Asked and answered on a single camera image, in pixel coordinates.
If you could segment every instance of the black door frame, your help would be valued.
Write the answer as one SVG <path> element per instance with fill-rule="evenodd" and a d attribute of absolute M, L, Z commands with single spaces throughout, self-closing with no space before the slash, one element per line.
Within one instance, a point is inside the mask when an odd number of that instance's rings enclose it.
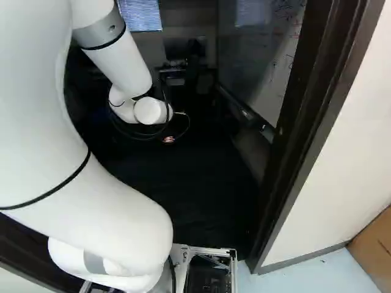
<path fill-rule="evenodd" d="M 267 205 L 251 254 L 259 273 L 304 185 L 364 58 L 384 0 L 308 0 L 261 186 Z"/>

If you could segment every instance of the floor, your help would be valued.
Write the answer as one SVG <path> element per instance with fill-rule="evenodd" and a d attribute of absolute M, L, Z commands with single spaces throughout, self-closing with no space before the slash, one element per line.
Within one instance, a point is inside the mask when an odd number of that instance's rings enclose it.
<path fill-rule="evenodd" d="M 238 292 L 381 293 L 345 248 L 260 276 L 240 261 Z"/>

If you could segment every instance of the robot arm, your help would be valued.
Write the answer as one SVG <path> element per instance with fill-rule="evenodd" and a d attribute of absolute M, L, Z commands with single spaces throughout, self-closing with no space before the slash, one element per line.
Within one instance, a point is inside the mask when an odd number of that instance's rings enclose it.
<path fill-rule="evenodd" d="M 153 98 L 140 103 L 140 114 L 134 106 L 132 98 L 152 82 L 130 33 L 117 35 L 115 22 L 108 27 L 113 39 L 99 44 L 94 27 L 114 9 L 113 0 L 0 2 L 0 210 L 49 236 L 53 260 L 68 273 L 145 292 L 169 255 L 170 218 L 98 163 L 75 131 L 63 94 L 73 31 L 112 81 L 109 98 L 123 103 L 113 107 L 120 118 L 153 124 L 165 117 L 154 111 L 162 107 Z M 150 101 L 155 106 L 148 108 Z"/>
<path fill-rule="evenodd" d="M 152 86 L 151 74 L 113 0 L 71 0 L 73 37 L 83 52 L 110 79 L 109 104 L 127 123 L 164 123 L 164 102 L 133 98 Z"/>

